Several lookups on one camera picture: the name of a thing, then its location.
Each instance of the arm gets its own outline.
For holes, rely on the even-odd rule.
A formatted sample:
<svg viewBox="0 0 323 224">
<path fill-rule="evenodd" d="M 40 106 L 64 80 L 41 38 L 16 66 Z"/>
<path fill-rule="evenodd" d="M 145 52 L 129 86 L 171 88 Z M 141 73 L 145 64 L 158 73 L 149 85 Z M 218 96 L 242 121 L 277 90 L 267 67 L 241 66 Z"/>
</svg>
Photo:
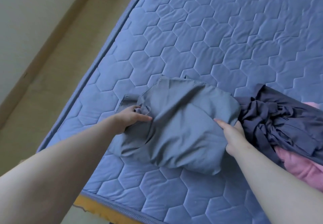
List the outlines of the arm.
<svg viewBox="0 0 323 224">
<path fill-rule="evenodd" d="M 251 190 L 271 223 L 323 223 L 323 193 L 311 188 L 255 149 L 238 121 L 224 129 L 227 152 L 240 166 Z"/>
<path fill-rule="evenodd" d="M 0 177 L 0 223 L 60 223 L 116 134 L 151 117 L 129 107 L 30 157 Z"/>
</svg>

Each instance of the person's right arm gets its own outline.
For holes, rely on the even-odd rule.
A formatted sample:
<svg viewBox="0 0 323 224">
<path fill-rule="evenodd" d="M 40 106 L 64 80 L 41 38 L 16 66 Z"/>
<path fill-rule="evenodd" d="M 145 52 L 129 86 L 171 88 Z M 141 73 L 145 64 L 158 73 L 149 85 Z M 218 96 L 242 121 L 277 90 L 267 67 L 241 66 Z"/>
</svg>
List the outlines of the person's right arm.
<svg viewBox="0 0 323 224">
<path fill-rule="evenodd" d="M 234 127 L 215 120 L 224 129 L 227 152 L 242 170 L 271 223 L 323 223 L 323 193 L 277 166 L 245 139 L 238 121 Z"/>
</svg>

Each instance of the yellow fabric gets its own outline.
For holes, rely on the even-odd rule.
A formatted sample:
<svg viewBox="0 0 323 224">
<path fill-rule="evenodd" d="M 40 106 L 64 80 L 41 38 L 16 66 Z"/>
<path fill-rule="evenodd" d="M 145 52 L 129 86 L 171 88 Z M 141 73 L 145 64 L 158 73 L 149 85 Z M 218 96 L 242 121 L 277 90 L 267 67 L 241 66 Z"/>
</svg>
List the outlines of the yellow fabric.
<svg viewBox="0 0 323 224">
<path fill-rule="evenodd" d="M 142 224 L 141 222 L 130 219 L 129 217 L 126 217 L 115 210 L 111 210 L 110 208 L 82 195 L 77 197 L 74 205 L 81 207 L 92 214 L 98 215 L 113 224 Z"/>
</svg>

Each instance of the gray folded garment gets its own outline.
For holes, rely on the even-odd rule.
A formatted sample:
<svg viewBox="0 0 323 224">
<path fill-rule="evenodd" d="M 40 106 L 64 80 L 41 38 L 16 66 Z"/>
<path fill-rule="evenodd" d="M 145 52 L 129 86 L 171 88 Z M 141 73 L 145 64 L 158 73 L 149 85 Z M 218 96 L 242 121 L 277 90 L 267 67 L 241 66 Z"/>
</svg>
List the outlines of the gray folded garment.
<svg viewBox="0 0 323 224">
<path fill-rule="evenodd" d="M 162 76 L 143 95 L 126 95 L 117 112 L 140 105 L 136 112 L 152 122 L 137 122 L 115 136 L 108 150 L 143 163 L 215 175 L 227 141 L 219 118 L 234 125 L 239 103 L 230 93 L 204 82 Z"/>
</svg>

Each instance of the mattress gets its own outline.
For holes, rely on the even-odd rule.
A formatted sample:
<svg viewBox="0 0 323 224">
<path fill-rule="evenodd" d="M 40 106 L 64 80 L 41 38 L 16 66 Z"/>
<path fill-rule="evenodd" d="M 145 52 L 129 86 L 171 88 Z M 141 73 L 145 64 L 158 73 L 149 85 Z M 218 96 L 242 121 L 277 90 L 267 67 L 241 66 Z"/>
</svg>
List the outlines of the mattress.
<svg viewBox="0 0 323 224">
<path fill-rule="evenodd" d="M 132 0 L 38 151 L 114 114 L 161 75 L 234 96 L 256 83 L 323 103 L 323 0 Z M 146 224 L 268 223 L 235 160 L 216 176 L 106 152 L 82 194 Z"/>
</svg>

